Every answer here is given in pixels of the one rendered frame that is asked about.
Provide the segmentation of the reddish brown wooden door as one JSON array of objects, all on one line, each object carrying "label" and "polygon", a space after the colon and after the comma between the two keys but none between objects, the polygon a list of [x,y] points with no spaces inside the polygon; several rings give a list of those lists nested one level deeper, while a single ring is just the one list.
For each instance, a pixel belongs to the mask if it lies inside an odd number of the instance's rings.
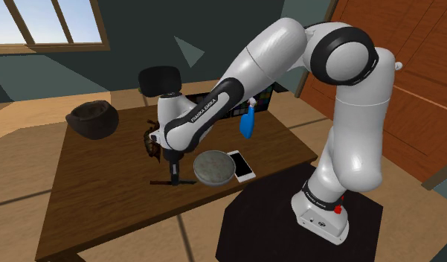
[{"label": "reddish brown wooden door", "polygon": [[424,182],[447,165],[447,0],[338,0],[332,19],[366,31],[403,64],[383,153]]}]

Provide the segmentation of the brown wooden table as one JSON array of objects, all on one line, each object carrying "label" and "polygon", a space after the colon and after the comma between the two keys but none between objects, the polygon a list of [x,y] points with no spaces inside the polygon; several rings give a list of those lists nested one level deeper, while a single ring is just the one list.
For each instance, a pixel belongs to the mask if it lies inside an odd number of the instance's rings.
[{"label": "brown wooden table", "polygon": [[[36,262],[72,262],[81,251],[200,205],[241,191],[244,184],[209,187],[193,171],[196,153],[180,161],[181,180],[194,185],[150,185],[168,181],[169,165],[149,157],[143,143],[147,120],[155,120],[155,106],[124,109],[116,131],[89,140],[72,128],[65,133],[60,160],[36,250]],[[239,119],[217,121],[196,148],[241,152],[257,178],[316,159],[315,153],[270,112],[256,115],[251,138],[239,132]]]}]

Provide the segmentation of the blue spray bottle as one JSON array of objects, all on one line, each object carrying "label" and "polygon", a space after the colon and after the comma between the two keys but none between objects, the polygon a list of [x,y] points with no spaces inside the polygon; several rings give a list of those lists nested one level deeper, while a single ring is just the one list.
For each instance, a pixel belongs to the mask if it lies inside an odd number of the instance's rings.
[{"label": "blue spray bottle", "polygon": [[241,134],[249,139],[252,136],[254,123],[255,123],[255,109],[254,107],[257,105],[257,101],[254,98],[248,99],[248,112],[242,115],[239,123],[239,131]]}]

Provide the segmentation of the wooden framed window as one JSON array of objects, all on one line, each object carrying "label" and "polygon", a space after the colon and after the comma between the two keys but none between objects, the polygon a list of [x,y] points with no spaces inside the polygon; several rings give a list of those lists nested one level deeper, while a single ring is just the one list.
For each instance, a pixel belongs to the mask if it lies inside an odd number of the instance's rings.
[{"label": "wooden framed window", "polygon": [[108,50],[98,0],[0,0],[0,55]]}]

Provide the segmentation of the thin dark brown stick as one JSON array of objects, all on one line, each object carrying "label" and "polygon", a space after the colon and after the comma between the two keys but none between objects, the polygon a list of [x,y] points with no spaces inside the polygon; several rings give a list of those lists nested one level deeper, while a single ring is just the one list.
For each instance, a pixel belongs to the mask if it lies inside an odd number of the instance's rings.
[{"label": "thin dark brown stick", "polygon": [[179,180],[177,182],[174,181],[149,181],[150,185],[194,185],[197,181],[190,181],[190,180]]}]

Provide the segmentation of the black round bowl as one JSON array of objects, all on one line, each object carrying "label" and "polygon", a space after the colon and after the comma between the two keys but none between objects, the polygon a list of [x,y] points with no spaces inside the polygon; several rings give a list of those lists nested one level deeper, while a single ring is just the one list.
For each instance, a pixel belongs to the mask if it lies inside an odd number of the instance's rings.
[{"label": "black round bowl", "polygon": [[118,111],[106,100],[80,104],[65,119],[76,133],[91,140],[110,136],[119,124]]}]

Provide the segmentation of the black robot stand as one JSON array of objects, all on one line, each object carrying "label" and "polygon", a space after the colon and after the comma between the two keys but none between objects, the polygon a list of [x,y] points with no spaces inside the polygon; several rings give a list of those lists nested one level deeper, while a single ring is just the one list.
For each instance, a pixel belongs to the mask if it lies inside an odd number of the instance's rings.
[{"label": "black robot stand", "polygon": [[304,163],[249,183],[225,209],[218,262],[374,262],[383,207],[362,194],[345,193],[339,246],[298,225],[291,198],[313,171]]}]

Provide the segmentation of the black chair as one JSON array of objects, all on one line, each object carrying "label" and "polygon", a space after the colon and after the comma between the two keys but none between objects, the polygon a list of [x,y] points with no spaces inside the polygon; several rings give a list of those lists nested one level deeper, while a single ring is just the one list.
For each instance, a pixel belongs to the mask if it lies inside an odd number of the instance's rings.
[{"label": "black chair", "polygon": [[149,105],[147,98],[162,96],[171,98],[181,94],[181,74],[174,66],[160,65],[145,68],[138,74],[138,83],[138,90],[143,95],[146,106]]}]

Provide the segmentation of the grey round bowl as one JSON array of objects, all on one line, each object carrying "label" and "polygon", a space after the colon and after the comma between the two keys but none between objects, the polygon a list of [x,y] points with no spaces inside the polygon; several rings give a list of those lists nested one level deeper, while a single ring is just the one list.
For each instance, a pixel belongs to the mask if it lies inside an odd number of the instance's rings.
[{"label": "grey round bowl", "polygon": [[193,162],[193,171],[197,179],[211,187],[228,184],[234,177],[236,164],[227,154],[219,150],[200,153]]}]

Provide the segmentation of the white smartphone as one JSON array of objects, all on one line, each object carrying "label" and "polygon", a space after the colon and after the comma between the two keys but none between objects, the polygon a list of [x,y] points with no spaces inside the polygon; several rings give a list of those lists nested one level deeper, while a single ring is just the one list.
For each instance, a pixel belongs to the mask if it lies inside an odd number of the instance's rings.
[{"label": "white smartphone", "polygon": [[236,165],[235,176],[238,182],[242,183],[256,177],[254,171],[238,150],[231,151],[228,155],[234,160]]}]

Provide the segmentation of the dark brown figure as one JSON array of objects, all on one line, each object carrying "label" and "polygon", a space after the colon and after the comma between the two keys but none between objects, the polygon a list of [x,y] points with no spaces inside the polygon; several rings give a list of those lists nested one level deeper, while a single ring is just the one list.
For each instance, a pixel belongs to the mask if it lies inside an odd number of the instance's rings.
[{"label": "dark brown figure", "polygon": [[158,162],[161,162],[161,146],[149,137],[152,132],[155,132],[159,129],[160,124],[159,122],[152,121],[150,119],[147,120],[147,123],[150,124],[150,127],[144,133],[144,146],[148,152],[149,157],[156,158]]}]

